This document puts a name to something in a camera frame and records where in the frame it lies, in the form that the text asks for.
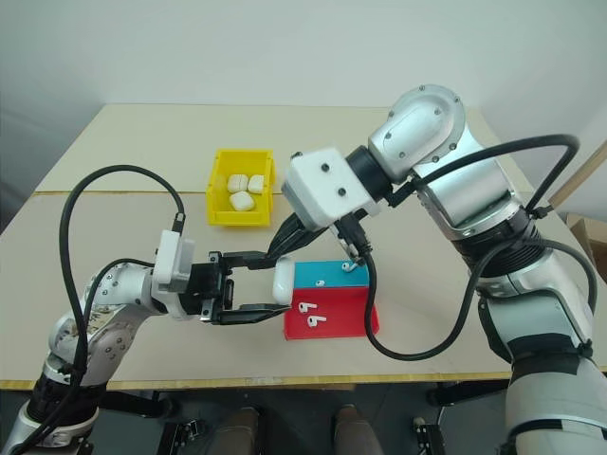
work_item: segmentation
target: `white wall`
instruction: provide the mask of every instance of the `white wall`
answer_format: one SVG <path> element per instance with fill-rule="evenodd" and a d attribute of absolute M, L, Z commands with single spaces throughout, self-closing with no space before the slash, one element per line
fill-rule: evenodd
<path fill-rule="evenodd" d="M 384 106 L 437 82 L 504 139 L 584 139 L 606 19 L 602 0 L 0 0 L 2 211 L 106 102 Z M 543 154 L 518 157 L 532 182 Z"/>

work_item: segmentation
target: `table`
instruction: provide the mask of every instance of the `table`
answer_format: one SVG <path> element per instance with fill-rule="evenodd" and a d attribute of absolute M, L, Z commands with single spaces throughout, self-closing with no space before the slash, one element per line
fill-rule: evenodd
<path fill-rule="evenodd" d="M 195 260 L 209 250 L 267 248 L 291 212 L 274 196 L 272 226 L 211 227 L 202 194 L 216 148 L 274 150 L 278 179 L 294 152 L 333 143 L 345 153 L 365 142 L 387 109 L 108 105 L 72 144 L 0 237 L 0 388 L 30 389 L 46 355 L 52 323 L 68 309 L 58 259 L 58 225 L 66 192 L 98 167 L 129 163 L 166 177 L 182 193 L 196 241 Z M 472 131 L 495 138 L 476 111 Z M 523 193 L 530 187 L 510 159 L 503 160 Z M 160 231 L 170 226 L 173 202 L 155 182 L 127 174 L 110 176 L 79 200 L 71 227 L 75 283 L 79 289 L 101 266 L 118 257 L 152 260 Z M 425 350 L 451 329 L 468 274 L 450 243 L 415 198 L 383 208 L 364 221 L 379 274 L 379 338 L 403 352 Z M 541 220 L 545 237 L 578 246 L 557 215 Z M 330 233 L 293 255 L 299 261 L 341 259 Z M 583 273 L 567 261 L 584 284 Z M 270 301 L 272 272 L 237 270 L 235 304 Z M 607 286 L 599 286 L 596 326 L 604 326 Z M 366 338 L 285 341 L 282 317 L 249 326 L 210 326 L 197 320 L 150 318 L 139 329 L 109 388 L 183 389 L 382 381 L 497 379 L 508 365 L 488 348 L 474 310 L 445 353 L 414 363 L 376 352 Z M 607 365 L 607 333 L 595 336 L 595 361 Z"/>

